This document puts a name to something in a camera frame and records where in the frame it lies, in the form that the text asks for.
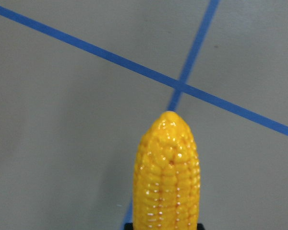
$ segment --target yellow corn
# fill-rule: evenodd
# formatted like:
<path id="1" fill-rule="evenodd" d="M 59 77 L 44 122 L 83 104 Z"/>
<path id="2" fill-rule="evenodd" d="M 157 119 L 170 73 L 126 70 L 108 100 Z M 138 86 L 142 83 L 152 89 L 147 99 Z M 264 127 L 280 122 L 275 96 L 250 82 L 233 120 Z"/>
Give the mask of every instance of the yellow corn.
<path id="1" fill-rule="evenodd" d="M 195 230 L 200 166 L 187 123 L 164 112 L 142 137 L 133 176 L 134 230 Z"/>

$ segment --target gray floor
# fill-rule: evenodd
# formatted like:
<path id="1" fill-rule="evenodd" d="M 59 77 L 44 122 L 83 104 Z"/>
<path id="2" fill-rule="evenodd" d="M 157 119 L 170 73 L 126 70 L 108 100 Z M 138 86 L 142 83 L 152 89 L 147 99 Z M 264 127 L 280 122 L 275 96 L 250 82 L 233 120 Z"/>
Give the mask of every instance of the gray floor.
<path id="1" fill-rule="evenodd" d="M 0 5 L 177 78 L 208 1 Z M 288 0 L 221 1 L 189 84 L 288 125 Z M 170 87 L 0 16 L 0 230 L 118 230 Z M 207 230 L 288 230 L 288 137 L 183 95 Z"/>

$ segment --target plastic corn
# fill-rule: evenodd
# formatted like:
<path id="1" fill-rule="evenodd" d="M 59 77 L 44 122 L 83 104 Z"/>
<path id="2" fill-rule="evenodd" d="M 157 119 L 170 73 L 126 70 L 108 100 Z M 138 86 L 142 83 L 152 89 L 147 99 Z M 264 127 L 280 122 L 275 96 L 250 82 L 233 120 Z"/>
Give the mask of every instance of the plastic corn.
<path id="1" fill-rule="evenodd" d="M 187 123 L 164 112 L 142 137 L 133 177 L 134 230 L 195 230 L 200 166 Z"/>

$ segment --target corn on the cob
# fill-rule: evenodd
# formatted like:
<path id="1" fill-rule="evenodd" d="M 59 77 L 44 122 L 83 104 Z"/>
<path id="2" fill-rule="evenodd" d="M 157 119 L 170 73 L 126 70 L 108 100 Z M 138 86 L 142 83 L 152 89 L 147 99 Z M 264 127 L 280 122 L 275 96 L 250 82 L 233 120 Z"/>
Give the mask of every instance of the corn on the cob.
<path id="1" fill-rule="evenodd" d="M 200 166 L 186 122 L 166 111 L 142 137 L 133 177 L 134 230 L 195 230 Z"/>

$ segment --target blue tape line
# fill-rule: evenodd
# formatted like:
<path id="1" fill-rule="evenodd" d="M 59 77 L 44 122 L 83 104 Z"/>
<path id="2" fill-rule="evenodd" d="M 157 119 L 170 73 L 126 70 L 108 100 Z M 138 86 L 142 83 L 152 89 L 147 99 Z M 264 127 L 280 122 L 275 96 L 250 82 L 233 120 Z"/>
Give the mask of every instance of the blue tape line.
<path id="1" fill-rule="evenodd" d="M 207 10 L 204 14 L 203 20 L 201 22 L 201 25 L 197 31 L 197 34 L 195 36 L 195 39 L 193 41 L 193 45 L 190 49 L 189 55 L 186 59 L 186 62 L 184 64 L 184 67 L 181 71 L 179 81 L 186 83 L 190 73 L 192 71 L 193 66 L 195 65 L 196 59 L 198 57 L 198 54 L 200 52 L 200 49 L 202 47 L 203 41 L 205 39 L 205 36 L 207 34 L 207 31 L 209 29 L 209 26 L 211 24 L 212 18 L 216 12 L 217 6 L 219 4 L 219 0 L 211 0 L 209 2 L 209 5 L 207 7 Z M 168 110 L 175 111 L 176 107 L 178 105 L 178 102 L 181 97 L 181 91 L 175 90 L 172 98 L 170 100 L 170 103 L 168 105 Z"/>
<path id="2" fill-rule="evenodd" d="M 124 220 L 123 220 L 123 223 L 122 223 L 120 229 L 124 230 L 125 223 L 131 223 L 131 222 L 132 222 L 132 199 L 129 203 L 127 212 L 125 214 L 125 217 L 124 217 Z"/>
<path id="3" fill-rule="evenodd" d="M 0 6 L 0 15 L 288 136 L 288 126 Z"/>

